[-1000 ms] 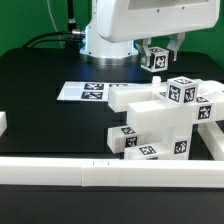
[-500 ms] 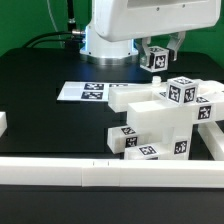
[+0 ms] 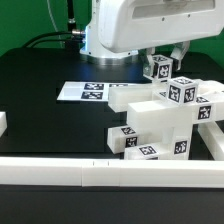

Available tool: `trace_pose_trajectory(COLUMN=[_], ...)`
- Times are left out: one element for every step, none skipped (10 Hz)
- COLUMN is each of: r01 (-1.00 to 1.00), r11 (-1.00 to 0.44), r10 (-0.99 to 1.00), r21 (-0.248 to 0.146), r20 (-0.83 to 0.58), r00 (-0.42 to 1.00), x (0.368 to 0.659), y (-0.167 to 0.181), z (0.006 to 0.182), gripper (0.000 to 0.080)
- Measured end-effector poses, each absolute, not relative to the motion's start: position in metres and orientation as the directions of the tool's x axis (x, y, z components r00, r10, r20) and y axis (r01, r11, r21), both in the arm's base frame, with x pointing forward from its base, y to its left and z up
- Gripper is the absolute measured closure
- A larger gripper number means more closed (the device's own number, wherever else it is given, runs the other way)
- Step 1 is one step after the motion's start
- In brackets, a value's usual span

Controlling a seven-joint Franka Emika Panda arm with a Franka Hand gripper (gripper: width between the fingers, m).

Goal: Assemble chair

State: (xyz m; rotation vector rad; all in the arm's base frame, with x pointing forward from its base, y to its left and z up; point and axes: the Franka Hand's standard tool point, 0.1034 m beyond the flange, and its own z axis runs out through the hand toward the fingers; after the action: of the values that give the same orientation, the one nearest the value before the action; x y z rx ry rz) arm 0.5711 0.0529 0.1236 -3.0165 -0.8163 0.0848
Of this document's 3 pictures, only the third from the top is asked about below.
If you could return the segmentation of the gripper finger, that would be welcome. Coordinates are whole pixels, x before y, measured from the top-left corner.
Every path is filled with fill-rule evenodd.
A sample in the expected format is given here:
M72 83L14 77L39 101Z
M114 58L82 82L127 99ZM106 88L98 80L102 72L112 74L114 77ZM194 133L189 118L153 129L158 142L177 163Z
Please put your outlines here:
M182 60L190 47L189 41L179 42L174 44L174 49L171 53L171 58L174 61L176 71L181 69Z
M151 79L153 77L154 72L154 60L153 54L155 53L155 48L147 48L139 51L140 59L143 63L143 76Z

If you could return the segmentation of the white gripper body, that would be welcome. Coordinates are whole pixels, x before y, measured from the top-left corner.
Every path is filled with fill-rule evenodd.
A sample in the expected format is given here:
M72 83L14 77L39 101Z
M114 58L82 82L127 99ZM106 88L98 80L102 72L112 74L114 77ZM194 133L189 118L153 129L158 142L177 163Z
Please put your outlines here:
M98 37L120 53L219 35L224 0L101 0Z

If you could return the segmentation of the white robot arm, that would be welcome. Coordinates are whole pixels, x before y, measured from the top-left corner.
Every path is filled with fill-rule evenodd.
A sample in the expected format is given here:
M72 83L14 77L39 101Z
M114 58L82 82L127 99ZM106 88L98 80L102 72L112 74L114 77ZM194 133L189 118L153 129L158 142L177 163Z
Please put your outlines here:
M92 0L92 18L85 28L83 57L119 63L141 49L147 51L149 78L158 46L174 46L171 58L181 67L190 42L224 29L224 0Z

